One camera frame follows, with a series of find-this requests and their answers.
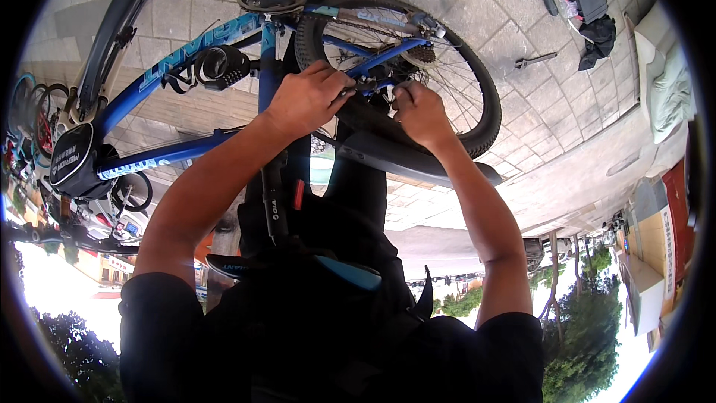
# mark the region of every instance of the bicycle frame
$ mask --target bicycle frame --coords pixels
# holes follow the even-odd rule
[[[309,10],[315,10],[320,14],[335,13],[337,15],[339,12],[338,8],[320,8],[321,9],[318,10],[309,7]],[[363,15],[362,19],[377,22],[375,16],[371,16],[369,13]],[[211,31],[205,32],[195,40],[160,60],[142,76],[134,80],[95,118],[94,126],[95,131],[98,133],[97,136],[104,139],[125,116],[161,85],[165,73],[172,68],[179,66],[187,59],[191,59],[192,56],[208,47],[231,43],[234,40],[241,40],[259,30],[261,30],[261,60],[259,64],[258,112],[263,112],[269,107],[281,81],[278,68],[279,64],[276,62],[276,23],[263,21],[263,16],[260,14],[249,13],[219,25]],[[427,42],[428,40],[422,38],[405,38],[400,44],[383,53],[371,53],[362,46],[348,43],[333,36],[324,37],[324,43],[335,44],[341,49],[367,57],[363,63],[346,72],[347,75],[353,78],[361,76],[367,77],[369,76],[368,71],[372,67],[378,66],[401,52]],[[383,82],[379,86],[383,87],[388,84],[389,82]],[[102,180],[108,180],[144,169],[200,157],[210,149],[232,137],[236,132],[237,131],[216,129],[209,137],[150,149],[128,157],[101,159],[97,175]]]

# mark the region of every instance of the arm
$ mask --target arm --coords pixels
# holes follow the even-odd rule
[[[395,118],[445,168],[458,194],[472,245],[485,264],[483,300],[477,325],[502,313],[532,314],[527,257],[510,209],[468,155],[450,126],[443,101],[412,81],[395,89]]]
[[[336,99],[338,93],[353,84],[325,61],[286,75],[265,112],[169,187],[144,234],[135,275],[172,274],[193,288],[194,251],[201,240],[264,165],[335,115],[354,92]]]

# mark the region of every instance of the parked bicycle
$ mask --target parked bicycle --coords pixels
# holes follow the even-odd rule
[[[500,99],[487,69],[464,41],[428,13],[398,0],[237,1],[247,13],[169,54],[110,101],[122,59],[136,33],[134,22],[147,2],[112,0],[87,60],[67,87],[64,106],[55,112],[49,103],[45,106],[40,101],[37,106],[38,114],[44,116],[44,129],[34,132],[34,141],[43,155],[51,155],[48,182],[56,193],[86,202],[106,200],[108,195],[112,201],[114,196],[119,214],[146,208],[152,193],[142,170],[199,157],[241,127],[216,129],[206,137],[126,157],[103,144],[105,136],[160,86],[168,85],[178,94],[197,86],[221,92],[242,78],[256,76],[258,112],[263,112],[282,79],[276,39],[286,31],[295,32],[301,68],[323,59],[357,82],[359,93],[336,114],[355,134],[342,144],[323,132],[313,134],[333,145],[338,155],[395,174],[450,185],[443,167],[428,150],[410,139],[390,115],[367,103],[374,94],[391,101],[392,87],[408,80],[420,81],[441,94],[454,130],[471,157],[479,157],[495,141],[501,121]],[[242,53],[254,44],[261,44],[258,60]],[[275,179],[280,165],[272,164],[266,166],[264,175]],[[492,183],[500,183],[494,169],[478,167]],[[149,190],[142,197],[147,201],[131,202],[132,185],[121,179],[126,175],[141,176]],[[76,232],[68,229],[66,235]],[[103,250],[108,249],[106,243],[91,248],[109,252]]]

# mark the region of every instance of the black shirt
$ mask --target black shirt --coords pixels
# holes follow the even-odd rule
[[[133,278],[120,304],[127,399],[542,401],[542,331],[524,313],[497,316],[477,331],[455,318],[431,318],[400,342],[360,396],[348,395],[335,376],[370,350],[374,303],[345,286],[288,271],[239,282],[204,316],[181,279]]]

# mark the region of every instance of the hand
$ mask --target hand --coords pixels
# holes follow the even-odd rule
[[[348,91],[342,97],[338,94],[355,83],[326,61],[318,60],[298,75],[286,75],[261,115],[294,141],[328,123],[355,91]]]
[[[431,151],[456,139],[443,100],[434,91],[417,81],[407,81],[396,85],[393,95],[392,108],[398,111],[393,118],[411,139]]]

